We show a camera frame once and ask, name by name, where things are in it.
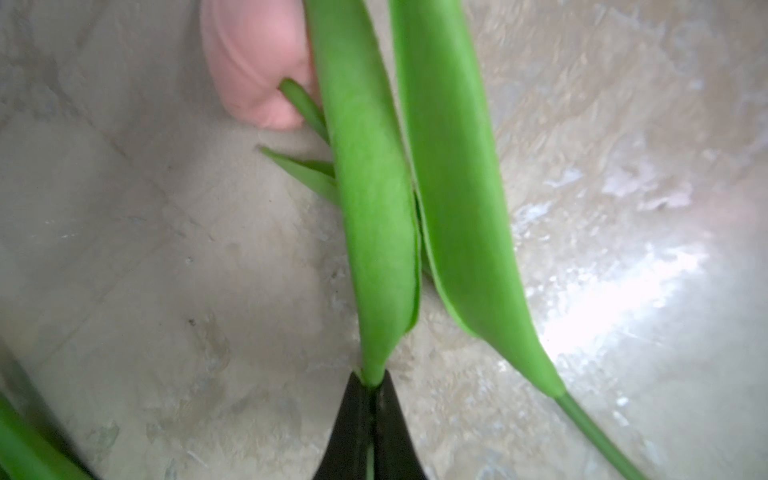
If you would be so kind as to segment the tulip bunch with green leaves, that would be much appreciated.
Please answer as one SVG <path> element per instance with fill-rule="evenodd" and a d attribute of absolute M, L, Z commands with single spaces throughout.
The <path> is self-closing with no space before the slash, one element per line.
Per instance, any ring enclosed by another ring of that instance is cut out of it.
<path fill-rule="evenodd" d="M 623 477 L 640 478 L 640 470 L 569 394 L 534 328 L 461 4 L 393 1 L 389 10 L 425 246 L 446 309 L 552 398 Z"/>

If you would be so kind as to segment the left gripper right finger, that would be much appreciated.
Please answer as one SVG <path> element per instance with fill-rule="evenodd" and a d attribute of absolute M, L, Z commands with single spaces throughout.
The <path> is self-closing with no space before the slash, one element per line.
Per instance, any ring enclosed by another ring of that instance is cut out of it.
<path fill-rule="evenodd" d="M 427 480 L 388 371 L 373 394 L 373 470 L 376 480 Z"/>

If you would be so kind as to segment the pink tulip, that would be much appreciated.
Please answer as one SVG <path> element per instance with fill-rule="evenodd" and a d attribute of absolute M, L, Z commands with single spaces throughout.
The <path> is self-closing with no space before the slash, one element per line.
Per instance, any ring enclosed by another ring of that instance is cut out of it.
<path fill-rule="evenodd" d="M 275 162 L 335 199 L 355 295 L 361 367 L 373 394 L 415 325 L 421 238 L 411 173 L 374 27 L 361 1 L 205 1 L 204 55 L 225 109 L 252 125 L 308 124 L 331 164 Z"/>

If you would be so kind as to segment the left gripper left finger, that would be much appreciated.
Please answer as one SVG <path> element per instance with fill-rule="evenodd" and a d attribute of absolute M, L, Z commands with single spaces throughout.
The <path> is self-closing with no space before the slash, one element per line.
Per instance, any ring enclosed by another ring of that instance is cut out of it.
<path fill-rule="evenodd" d="M 372 392 L 355 373 L 351 373 L 326 450 L 313 479 L 368 479 L 372 425 Z"/>

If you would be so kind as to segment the blue tulip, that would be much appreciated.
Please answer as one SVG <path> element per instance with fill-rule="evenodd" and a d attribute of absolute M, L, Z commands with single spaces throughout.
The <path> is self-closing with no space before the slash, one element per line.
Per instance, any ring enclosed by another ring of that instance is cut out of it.
<path fill-rule="evenodd" d="M 40 403 L 17 409 L 1 393 L 1 475 L 4 479 L 95 479 Z"/>

